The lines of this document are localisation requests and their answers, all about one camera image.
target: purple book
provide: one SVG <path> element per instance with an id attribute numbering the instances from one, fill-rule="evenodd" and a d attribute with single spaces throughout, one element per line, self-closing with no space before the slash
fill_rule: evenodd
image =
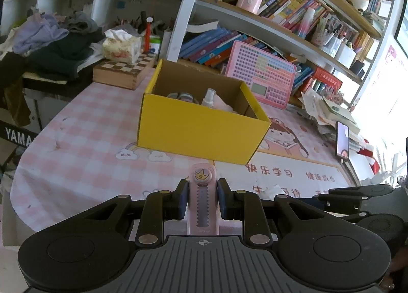
<path id="1" fill-rule="evenodd" d="M 209 54 L 211 51 L 217 48 L 220 44 L 224 43 L 225 41 L 228 41 L 232 37 L 235 37 L 238 35 L 238 31 L 234 30 L 232 33 L 224 36 L 223 38 L 208 44 L 206 47 L 204 47 L 202 50 L 199 50 L 196 54 L 191 56 L 189 59 L 193 63 L 196 63 L 200 58 L 204 57 L 206 54 Z"/>

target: blue sticker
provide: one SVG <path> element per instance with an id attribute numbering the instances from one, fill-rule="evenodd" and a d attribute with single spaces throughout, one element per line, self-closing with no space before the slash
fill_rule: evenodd
<path id="1" fill-rule="evenodd" d="M 117 9 L 124 9 L 125 8 L 125 2 L 124 1 L 118 1 L 116 8 Z"/>

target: phone screen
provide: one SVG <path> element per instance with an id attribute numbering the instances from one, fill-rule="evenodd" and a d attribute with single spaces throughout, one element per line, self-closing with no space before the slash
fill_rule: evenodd
<path id="1" fill-rule="evenodd" d="M 348 159 L 349 135 L 348 126 L 337 122 L 337 156 L 342 159 Z"/>

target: purple cloth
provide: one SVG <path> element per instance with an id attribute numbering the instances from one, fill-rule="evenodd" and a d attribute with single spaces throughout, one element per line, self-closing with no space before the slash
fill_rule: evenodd
<path id="1" fill-rule="evenodd" d="M 39 13 L 30 16 L 20 27 L 14 39 L 13 51 L 24 54 L 47 46 L 67 36 L 69 31 L 60 28 L 55 17 Z"/>

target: pinyin learning board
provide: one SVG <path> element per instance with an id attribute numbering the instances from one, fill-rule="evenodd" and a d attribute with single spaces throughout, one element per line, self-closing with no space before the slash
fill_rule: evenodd
<path id="1" fill-rule="evenodd" d="M 286 109 L 295 79 L 296 66 L 241 41 L 235 41 L 225 75 L 243 80 L 255 98 L 264 104 Z"/>

